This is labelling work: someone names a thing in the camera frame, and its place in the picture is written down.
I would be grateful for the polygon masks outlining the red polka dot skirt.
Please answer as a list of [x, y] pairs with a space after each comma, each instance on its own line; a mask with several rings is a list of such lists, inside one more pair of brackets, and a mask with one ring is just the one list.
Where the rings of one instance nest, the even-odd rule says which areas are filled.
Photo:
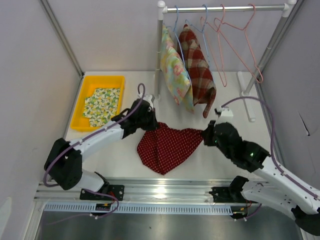
[[202, 143], [202, 130], [174, 129], [160, 122], [156, 130], [147, 131], [137, 145], [143, 165], [166, 175], [184, 163]]

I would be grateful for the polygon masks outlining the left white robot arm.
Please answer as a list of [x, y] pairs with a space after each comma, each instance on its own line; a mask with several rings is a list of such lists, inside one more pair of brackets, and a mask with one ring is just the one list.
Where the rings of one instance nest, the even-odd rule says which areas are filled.
[[106, 125], [82, 138], [67, 141], [56, 140], [44, 164], [43, 183], [50, 184], [51, 177], [63, 190], [79, 187], [97, 200], [109, 197], [109, 182], [98, 172], [83, 169], [83, 161], [108, 144], [134, 134], [137, 129], [156, 130], [158, 122], [154, 108], [154, 96], [147, 94], [136, 99], [131, 108], [114, 116]]

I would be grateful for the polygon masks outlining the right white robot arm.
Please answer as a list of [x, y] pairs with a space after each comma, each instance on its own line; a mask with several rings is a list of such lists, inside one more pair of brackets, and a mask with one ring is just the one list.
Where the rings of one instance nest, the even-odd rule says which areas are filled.
[[257, 143], [243, 140], [229, 122], [216, 123], [212, 120], [201, 135], [204, 145], [218, 148], [238, 168], [253, 173], [276, 187], [276, 190], [271, 190], [261, 183], [236, 176], [228, 189], [228, 196], [232, 201], [244, 199], [261, 203], [285, 214], [305, 232], [319, 236], [319, 189], [279, 165], [272, 154]]

